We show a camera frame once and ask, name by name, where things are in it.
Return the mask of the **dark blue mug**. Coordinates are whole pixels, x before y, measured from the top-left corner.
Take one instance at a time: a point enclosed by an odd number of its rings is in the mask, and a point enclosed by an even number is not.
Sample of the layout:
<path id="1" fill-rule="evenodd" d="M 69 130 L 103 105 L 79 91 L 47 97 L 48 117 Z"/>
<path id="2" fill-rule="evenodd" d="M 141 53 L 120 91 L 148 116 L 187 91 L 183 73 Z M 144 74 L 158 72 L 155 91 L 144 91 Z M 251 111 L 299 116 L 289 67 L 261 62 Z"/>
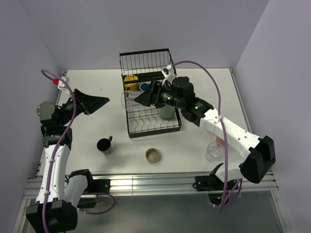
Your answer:
<path id="1" fill-rule="evenodd" d="M 143 82 L 139 84 L 139 89 L 140 91 L 146 91 L 150 87 L 150 83 L 148 82 Z"/>

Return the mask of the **black metal mug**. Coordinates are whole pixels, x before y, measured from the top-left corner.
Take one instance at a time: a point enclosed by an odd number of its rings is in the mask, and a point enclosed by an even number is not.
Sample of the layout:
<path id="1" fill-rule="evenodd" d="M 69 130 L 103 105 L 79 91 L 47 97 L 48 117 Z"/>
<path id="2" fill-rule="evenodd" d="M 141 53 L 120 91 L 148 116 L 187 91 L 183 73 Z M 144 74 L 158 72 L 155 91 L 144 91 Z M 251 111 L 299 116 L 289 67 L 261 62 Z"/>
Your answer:
<path id="1" fill-rule="evenodd" d="M 105 155 L 109 155 L 112 153 L 112 142 L 113 136 L 109 136 L 108 138 L 102 138 L 97 142 L 97 150 Z"/>

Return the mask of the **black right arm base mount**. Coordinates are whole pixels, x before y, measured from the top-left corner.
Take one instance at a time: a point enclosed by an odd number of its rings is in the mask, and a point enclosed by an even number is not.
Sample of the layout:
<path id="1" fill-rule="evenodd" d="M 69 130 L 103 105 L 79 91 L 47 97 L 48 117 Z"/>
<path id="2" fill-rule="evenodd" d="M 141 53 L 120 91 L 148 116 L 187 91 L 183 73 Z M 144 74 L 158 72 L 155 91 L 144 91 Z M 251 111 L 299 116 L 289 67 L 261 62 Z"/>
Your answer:
<path id="1" fill-rule="evenodd" d="M 208 195 L 210 202 L 216 206 L 220 206 L 222 201 L 224 183 L 221 182 L 216 176 L 196 176 L 195 182 L 192 184 L 192 187 L 198 192 L 214 192 Z"/>

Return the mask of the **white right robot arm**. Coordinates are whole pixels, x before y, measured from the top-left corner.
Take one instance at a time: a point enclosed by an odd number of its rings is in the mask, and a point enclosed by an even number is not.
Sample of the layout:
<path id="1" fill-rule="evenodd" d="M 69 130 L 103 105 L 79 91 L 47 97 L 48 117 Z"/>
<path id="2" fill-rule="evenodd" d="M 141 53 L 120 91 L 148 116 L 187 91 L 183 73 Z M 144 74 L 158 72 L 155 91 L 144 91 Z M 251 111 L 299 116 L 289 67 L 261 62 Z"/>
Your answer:
<path id="1" fill-rule="evenodd" d="M 241 178 L 260 183 L 276 162 L 274 141 L 269 136 L 259 137 L 222 116 L 216 108 L 195 95 L 188 77 L 177 77 L 171 85 L 153 81 L 148 90 L 135 98 L 143 106 L 180 109 L 182 116 L 227 142 L 241 156 L 228 165 L 219 165 L 210 177 L 211 186 L 221 189 L 227 181 Z"/>

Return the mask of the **green plastic cup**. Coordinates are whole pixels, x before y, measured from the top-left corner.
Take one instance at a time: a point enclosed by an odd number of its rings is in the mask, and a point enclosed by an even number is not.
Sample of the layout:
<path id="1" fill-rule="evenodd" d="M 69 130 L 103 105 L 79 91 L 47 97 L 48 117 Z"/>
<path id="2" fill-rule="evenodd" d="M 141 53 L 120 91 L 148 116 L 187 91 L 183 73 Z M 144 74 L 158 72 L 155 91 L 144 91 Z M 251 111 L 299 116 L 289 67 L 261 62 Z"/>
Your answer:
<path id="1" fill-rule="evenodd" d="M 175 109 L 172 106 L 165 105 L 158 110 L 159 115 L 164 119 L 170 119 L 174 116 Z"/>

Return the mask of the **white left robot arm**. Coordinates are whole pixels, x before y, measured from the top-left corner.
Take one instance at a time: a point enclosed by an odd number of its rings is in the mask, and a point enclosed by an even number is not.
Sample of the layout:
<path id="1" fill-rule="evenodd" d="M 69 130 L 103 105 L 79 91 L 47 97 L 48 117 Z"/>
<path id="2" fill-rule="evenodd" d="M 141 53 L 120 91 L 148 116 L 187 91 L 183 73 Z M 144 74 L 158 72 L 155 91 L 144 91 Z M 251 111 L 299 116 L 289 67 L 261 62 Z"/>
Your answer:
<path id="1" fill-rule="evenodd" d="M 81 196 L 94 190 L 89 169 L 73 171 L 66 179 L 66 166 L 72 146 L 71 125 L 76 116 L 90 115 L 110 101 L 74 89 L 73 96 L 57 106 L 39 104 L 44 146 L 44 174 L 35 203 L 26 209 L 26 218 L 37 233 L 65 233 L 76 228 Z"/>

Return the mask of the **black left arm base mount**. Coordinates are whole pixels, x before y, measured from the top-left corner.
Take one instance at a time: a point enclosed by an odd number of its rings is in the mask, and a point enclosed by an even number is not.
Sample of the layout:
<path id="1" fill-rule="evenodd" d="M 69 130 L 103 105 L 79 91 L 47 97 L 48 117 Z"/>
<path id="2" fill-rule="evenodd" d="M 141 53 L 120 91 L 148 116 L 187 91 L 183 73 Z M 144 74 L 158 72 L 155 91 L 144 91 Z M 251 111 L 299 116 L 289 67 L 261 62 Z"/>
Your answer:
<path id="1" fill-rule="evenodd" d="M 109 193 L 110 191 L 110 183 L 109 179 L 95 179 L 93 180 L 92 186 L 88 188 L 83 194 L 89 193 Z M 81 197 L 77 207 L 79 209 L 91 209 L 94 208 L 98 200 L 98 196 L 96 197 Z"/>

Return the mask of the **black wire dish rack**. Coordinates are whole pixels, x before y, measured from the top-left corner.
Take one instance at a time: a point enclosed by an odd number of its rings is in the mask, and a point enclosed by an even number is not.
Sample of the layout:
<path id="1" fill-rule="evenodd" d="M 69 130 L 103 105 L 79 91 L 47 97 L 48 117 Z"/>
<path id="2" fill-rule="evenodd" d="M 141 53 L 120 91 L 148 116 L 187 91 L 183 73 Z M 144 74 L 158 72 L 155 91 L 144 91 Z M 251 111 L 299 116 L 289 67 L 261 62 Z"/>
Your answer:
<path id="1" fill-rule="evenodd" d="M 165 76 L 162 70 L 173 63 L 168 48 L 120 53 L 128 136 L 139 138 L 181 129 L 178 109 L 159 102 Z"/>

